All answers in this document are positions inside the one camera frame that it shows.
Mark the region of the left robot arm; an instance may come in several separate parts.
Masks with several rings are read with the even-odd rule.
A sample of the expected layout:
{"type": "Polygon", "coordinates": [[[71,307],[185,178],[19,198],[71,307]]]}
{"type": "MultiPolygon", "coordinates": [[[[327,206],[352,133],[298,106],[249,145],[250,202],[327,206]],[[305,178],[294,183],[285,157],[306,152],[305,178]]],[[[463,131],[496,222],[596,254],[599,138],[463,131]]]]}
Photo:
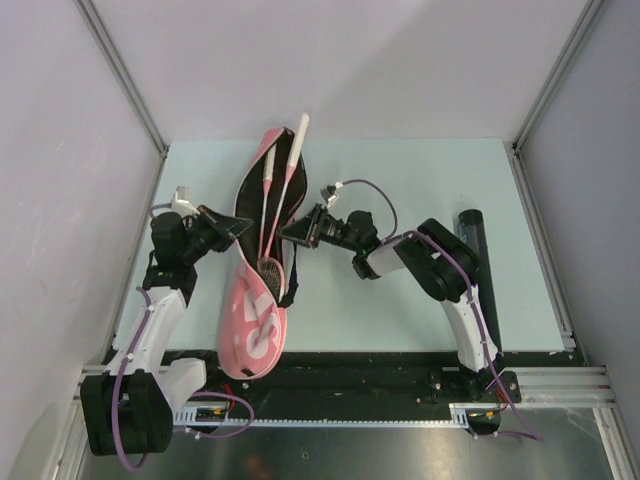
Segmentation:
{"type": "Polygon", "coordinates": [[[138,288],[138,319],[105,370],[86,376],[80,386],[94,455],[126,459],[164,452],[175,413],[193,394],[207,400],[219,392],[220,374],[202,360],[179,359],[166,372],[160,367],[194,293],[197,262],[209,252],[226,252],[252,225],[204,205],[173,207],[151,218],[153,248],[138,288]]]}

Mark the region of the pink badminton racket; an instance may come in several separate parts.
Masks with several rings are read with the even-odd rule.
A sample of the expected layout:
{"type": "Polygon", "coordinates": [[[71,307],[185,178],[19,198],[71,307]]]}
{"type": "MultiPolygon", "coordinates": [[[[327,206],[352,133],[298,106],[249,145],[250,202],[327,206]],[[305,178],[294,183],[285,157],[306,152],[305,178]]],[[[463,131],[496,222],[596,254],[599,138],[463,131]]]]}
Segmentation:
{"type": "Polygon", "coordinates": [[[272,146],[264,161],[262,188],[263,188],[263,203],[260,222],[260,235],[259,235],[259,247],[258,247],[258,262],[257,270],[271,294],[276,300],[279,300],[282,294],[282,268],[275,261],[266,258],[265,248],[267,247],[267,240],[269,239],[270,230],[267,227],[267,212],[269,205],[269,196],[271,185],[273,181],[274,165],[276,159],[276,146],[272,146]]]}
{"type": "Polygon", "coordinates": [[[307,112],[305,112],[301,115],[298,129],[296,134],[294,135],[291,150],[289,152],[289,156],[286,164],[286,170],[285,170],[284,183],[283,183],[281,195],[279,198],[279,203],[277,205],[272,231],[270,233],[270,236],[266,245],[266,253],[258,262],[258,273],[261,275],[261,277],[263,278],[263,280],[267,285],[281,286],[283,283],[283,280],[282,280],[284,276],[283,268],[280,266],[280,263],[271,255],[271,247],[272,247],[273,240],[275,238],[275,233],[277,231],[277,227],[278,227],[281,212],[284,206],[284,201],[286,199],[288,187],[295,173],[295,170],[297,169],[297,165],[299,162],[299,158],[301,155],[301,151],[302,151],[302,147],[306,137],[309,123],[310,123],[310,115],[307,112]]]}

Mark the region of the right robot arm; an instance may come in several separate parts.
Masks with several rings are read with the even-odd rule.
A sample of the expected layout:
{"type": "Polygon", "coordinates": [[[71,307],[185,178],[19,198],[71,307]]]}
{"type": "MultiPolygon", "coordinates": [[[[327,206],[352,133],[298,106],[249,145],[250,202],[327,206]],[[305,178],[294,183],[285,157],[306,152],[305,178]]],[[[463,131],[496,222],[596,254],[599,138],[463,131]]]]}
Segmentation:
{"type": "Polygon", "coordinates": [[[383,241],[371,213],[356,210],[341,220],[317,204],[302,219],[280,228],[278,237],[306,248],[324,242],[352,252],[352,267],[363,280],[407,270],[445,311],[458,360],[468,369],[461,376],[463,393],[473,401],[484,401],[496,391],[492,371],[498,348],[480,306],[480,260],[439,221],[429,218],[416,229],[383,241]]]}

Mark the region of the pink racket bag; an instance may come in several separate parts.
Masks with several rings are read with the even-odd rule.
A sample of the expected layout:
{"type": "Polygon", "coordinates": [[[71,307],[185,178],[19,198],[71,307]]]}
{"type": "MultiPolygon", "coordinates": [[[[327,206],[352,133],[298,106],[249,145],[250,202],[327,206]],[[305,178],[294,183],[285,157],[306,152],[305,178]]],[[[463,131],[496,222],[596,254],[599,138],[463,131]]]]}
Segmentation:
{"type": "MultiPolygon", "coordinates": [[[[298,288],[296,262],[285,260],[284,242],[275,237],[271,255],[283,268],[291,270],[291,275],[285,279],[285,291],[279,300],[274,298],[259,275],[257,262],[266,154],[272,146],[276,146],[266,220],[267,227],[271,230],[293,139],[294,132],[286,127],[272,128],[265,132],[235,199],[233,214],[252,219],[254,225],[235,243],[238,263],[218,327],[218,360],[224,373],[234,380],[248,381],[266,376],[277,364],[286,341],[287,308],[293,304],[298,288]]],[[[305,164],[303,160],[299,160],[288,187],[277,229],[295,220],[307,188],[305,164]]]]}

